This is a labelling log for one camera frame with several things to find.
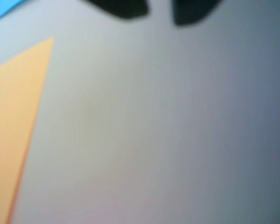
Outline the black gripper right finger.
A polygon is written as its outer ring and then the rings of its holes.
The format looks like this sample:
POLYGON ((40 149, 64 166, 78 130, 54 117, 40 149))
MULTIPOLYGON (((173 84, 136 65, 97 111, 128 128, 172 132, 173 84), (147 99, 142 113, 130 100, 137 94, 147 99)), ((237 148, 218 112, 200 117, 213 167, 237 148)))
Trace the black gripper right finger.
POLYGON ((221 0, 173 0, 172 14, 177 26, 193 26, 206 19, 221 0))

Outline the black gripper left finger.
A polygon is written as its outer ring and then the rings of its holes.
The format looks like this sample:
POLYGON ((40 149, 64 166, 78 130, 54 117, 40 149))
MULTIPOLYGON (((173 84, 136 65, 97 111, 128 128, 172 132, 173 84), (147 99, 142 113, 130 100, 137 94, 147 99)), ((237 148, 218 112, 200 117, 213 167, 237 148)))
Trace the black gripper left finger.
POLYGON ((146 0, 87 0, 86 2, 121 19, 134 19, 149 13, 146 0))

